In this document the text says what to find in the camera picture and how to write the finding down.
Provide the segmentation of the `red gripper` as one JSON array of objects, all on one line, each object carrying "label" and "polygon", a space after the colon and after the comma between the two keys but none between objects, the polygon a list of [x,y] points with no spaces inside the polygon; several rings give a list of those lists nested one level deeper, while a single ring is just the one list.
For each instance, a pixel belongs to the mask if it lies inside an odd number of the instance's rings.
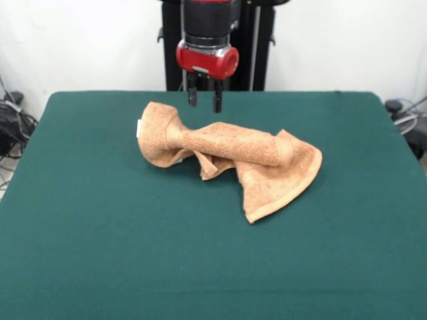
[{"label": "red gripper", "polygon": [[[197,105],[197,75],[196,72],[213,79],[227,79],[231,77],[238,66],[240,55],[235,47],[226,46],[221,49],[202,50],[189,47],[181,40],[176,48],[177,64],[187,73],[188,103]],[[223,81],[215,80],[213,95],[213,111],[222,111]]]}]

